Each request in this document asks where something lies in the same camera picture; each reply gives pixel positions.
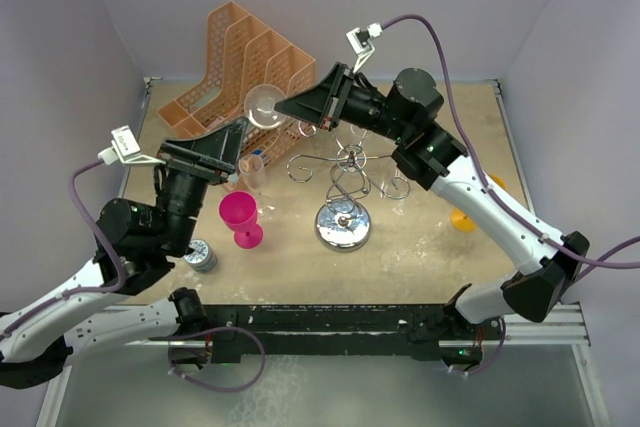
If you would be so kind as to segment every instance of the purple cable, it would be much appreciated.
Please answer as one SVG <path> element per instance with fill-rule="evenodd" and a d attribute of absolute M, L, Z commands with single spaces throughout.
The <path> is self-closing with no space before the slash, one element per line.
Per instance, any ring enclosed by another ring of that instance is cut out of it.
<path fill-rule="evenodd" d="M 623 243 L 616 245 L 613 249 L 611 249 L 608 252 L 602 254 L 600 257 L 598 257 L 598 260 L 607 260 L 609 257 L 611 257 L 612 255 L 617 254 L 622 249 L 626 249 L 627 247 L 630 247 L 630 246 L 632 246 L 634 244 L 637 244 L 638 242 L 640 242 L 640 236 L 633 237 L 633 238 L 631 238 L 629 240 L 625 240 Z M 588 265 L 588 266 L 586 266 L 585 269 L 582 269 L 580 274 L 578 274 L 576 276 L 576 279 L 573 281 L 573 285 L 575 285 L 576 282 L 578 282 L 579 280 L 584 279 L 587 275 L 589 275 L 591 272 L 593 272 L 596 269 L 596 267 L 597 267 L 596 265 Z"/>
<path fill-rule="evenodd" d="M 169 349 L 169 351 L 167 352 L 167 358 L 169 360 L 169 367 L 171 368 L 171 371 L 175 372 L 181 379 L 186 380 L 187 382 L 191 382 L 192 384 L 195 384 L 198 387 L 203 387 L 207 390 L 211 390 L 213 392 L 224 392 L 224 393 L 241 392 L 245 389 L 248 389 L 253 384 L 255 384 L 260 378 L 260 376 L 262 375 L 262 372 L 264 372 L 264 367 L 267 363 L 267 354 L 264 351 L 264 346 L 260 342 L 260 339 L 258 339 L 258 337 L 256 337 L 253 333 L 249 332 L 248 330 L 243 329 L 242 327 L 231 327 L 231 326 L 215 327 L 213 329 L 204 330 L 196 334 L 172 335 L 171 337 L 165 337 L 165 338 L 166 340 L 169 340 L 169 341 L 187 340 L 187 339 L 193 339 L 196 337 L 202 337 L 203 335 L 207 335 L 207 334 L 216 334 L 221 332 L 239 332 L 241 334 L 248 336 L 251 340 L 253 340 L 256 343 L 256 345 L 258 346 L 258 349 L 260 350 L 260 369 L 258 370 L 258 373 L 255 375 L 253 379 L 251 379 L 246 384 L 239 385 L 238 387 L 218 387 L 215 385 L 207 384 L 205 382 L 202 382 L 201 380 L 194 379 L 193 377 L 186 375 L 181 370 L 179 370 L 178 366 L 171 358 L 172 349 Z"/>
<path fill-rule="evenodd" d="M 100 227 L 98 227 L 98 225 L 93 221 L 93 218 L 91 217 L 91 215 L 89 214 L 85 206 L 82 204 L 82 201 L 78 196 L 78 192 L 76 191 L 76 186 L 75 186 L 76 178 L 78 178 L 81 174 L 95 167 L 98 167 L 99 165 L 102 165 L 103 163 L 104 162 L 102 160 L 96 160 L 90 163 L 89 165 L 86 165 L 76 170 L 73 174 L 71 174 L 71 178 L 69 179 L 69 184 L 68 184 L 68 190 L 69 190 L 69 196 L 71 197 L 71 201 L 76 206 L 76 208 L 80 212 L 80 215 L 82 216 L 84 221 L 87 223 L 87 225 L 89 226 L 93 234 L 96 236 L 96 238 L 104 248 L 105 252 L 109 256 L 109 259 L 113 263 L 118 273 L 118 281 L 111 287 L 77 287 L 75 289 L 64 291 L 62 296 L 65 299 L 68 299 L 71 295 L 74 295 L 74 294 L 95 293 L 95 292 L 97 293 L 115 292 L 120 288 L 122 288 L 126 280 L 124 266 L 122 265 L 122 262 L 120 262 L 120 256 L 116 253 L 115 249 L 113 248 L 113 246 L 111 245 L 107 237 L 104 235 Z M 43 310 L 54 305 L 56 302 L 58 302 L 58 300 L 60 299 L 56 297 L 51 297 L 45 300 L 44 302 L 42 302 L 41 304 L 38 304 L 28 312 L 25 312 L 23 315 L 21 315 L 18 319 L 16 319 L 14 322 L 9 324 L 4 329 L 4 332 L 0 334 L 0 340 L 10 337 L 11 332 L 16 330 L 18 327 L 24 324 L 27 320 L 33 318 L 35 315 L 39 314 Z"/>
<path fill-rule="evenodd" d="M 479 374 L 480 372 L 482 372 L 483 370 L 485 370 L 486 368 L 488 368 L 491 364 L 493 364 L 493 362 L 495 362 L 495 360 L 498 358 L 498 356 L 500 355 L 500 352 L 502 352 L 502 348 L 504 347 L 504 342 L 507 339 L 507 323 L 504 321 L 504 319 L 502 317 L 498 318 L 498 324 L 500 324 L 500 342 L 498 343 L 498 346 L 496 347 L 496 350 L 493 351 L 493 354 L 491 354 L 491 357 L 489 357 L 485 362 L 483 362 L 482 364 L 480 364 L 478 367 L 476 367 L 473 370 L 456 370 L 456 369 L 452 369 L 450 372 L 455 372 L 456 374 L 459 374 L 463 377 L 467 377 L 468 375 L 474 375 L 474 374 Z"/>
<path fill-rule="evenodd" d="M 489 181 L 487 180 L 487 178 L 485 176 L 485 173 L 482 170 L 482 165 L 480 164 L 480 158 L 478 157 L 478 154 L 477 154 L 476 150 L 474 149 L 473 145 L 471 144 L 471 140 L 467 136 L 467 133 L 464 131 L 464 129 L 462 128 L 462 124 L 460 123 L 460 118 L 458 117 L 458 111 L 456 110 L 456 106 L 455 106 L 455 103 L 453 101 L 453 92 L 452 92 L 452 89 L 451 89 L 451 80 L 449 78 L 449 69 L 447 68 L 447 62 L 446 62 L 446 60 L 444 58 L 444 52 L 442 50 L 442 45 L 440 44 L 440 39 L 436 35 L 436 31 L 434 30 L 433 26 L 429 23 L 429 21 L 427 21 L 427 19 L 425 19 L 421 15 L 406 14 L 406 15 L 400 15 L 398 17 L 395 17 L 395 18 L 389 20 L 388 22 L 385 22 L 385 23 L 381 24 L 381 28 L 382 28 L 382 30 L 387 30 L 392 25 L 395 25 L 398 22 L 401 22 L 403 20 L 409 20 L 409 19 L 417 20 L 418 22 L 421 22 L 427 28 L 427 30 L 429 30 L 429 33 L 431 34 L 431 37 L 433 38 L 433 42 L 435 43 L 436 49 L 438 51 L 438 57 L 440 58 L 440 63 L 442 65 L 442 74 L 444 76 L 444 85 L 445 85 L 445 88 L 447 90 L 447 96 L 449 97 L 449 106 L 451 108 L 451 115 L 453 117 L 453 122 L 454 122 L 454 124 L 456 126 L 456 129 L 460 133 L 460 136 L 462 137 L 462 140 L 464 141 L 465 145 L 467 146 L 467 149 L 469 150 L 469 156 L 471 157 L 471 161 L 473 162 L 473 166 L 474 166 L 474 168 L 476 170 L 476 173 L 478 174 L 478 178 L 480 179 L 480 182 L 482 183 L 483 187 L 487 190 L 487 192 L 489 193 L 489 195 L 491 196 L 493 201 L 496 204 L 498 204 L 498 206 L 500 206 L 500 208 L 504 212 L 506 212 L 509 216 L 511 216 L 520 225 L 522 225 L 523 227 L 525 227 L 526 229 L 531 231 L 539 239 L 544 240 L 544 242 L 546 242 L 547 244 L 551 245 L 553 248 L 555 248 L 558 251 L 562 252 L 566 256 L 572 258 L 573 260 L 576 260 L 578 262 L 582 262 L 582 263 L 585 263 L 585 264 L 590 264 L 591 267 L 604 267 L 604 268 L 607 268 L 607 269 L 624 270 L 624 269 L 638 269 L 638 268 L 640 268 L 640 262 L 605 262 L 605 261 L 600 260 L 600 259 L 595 260 L 595 259 L 587 259 L 586 257 L 582 257 L 582 256 L 576 254 L 575 252 L 567 249 L 563 245 L 560 245 L 559 243 L 557 243 L 553 239 L 550 239 L 547 236 L 545 236 L 544 232 L 542 232 L 540 229 L 538 229 L 535 225 L 530 224 L 529 222 L 527 222 L 527 220 L 524 217 L 519 215 L 517 212 L 515 212 L 513 209 L 511 209 L 507 204 L 505 204 L 503 202 L 503 200 L 500 198 L 500 196 L 498 194 L 496 194 L 493 191 L 493 189 L 491 188 L 491 186 L 489 184 Z M 624 247 L 626 247 L 628 245 L 631 245 L 631 244 L 625 245 L 628 242 L 629 241 L 623 242 L 623 243 L 619 244 L 618 246 L 614 247 L 614 249 L 618 249 L 618 250 L 616 250 L 616 252 L 618 252 L 619 250 L 623 249 Z"/>

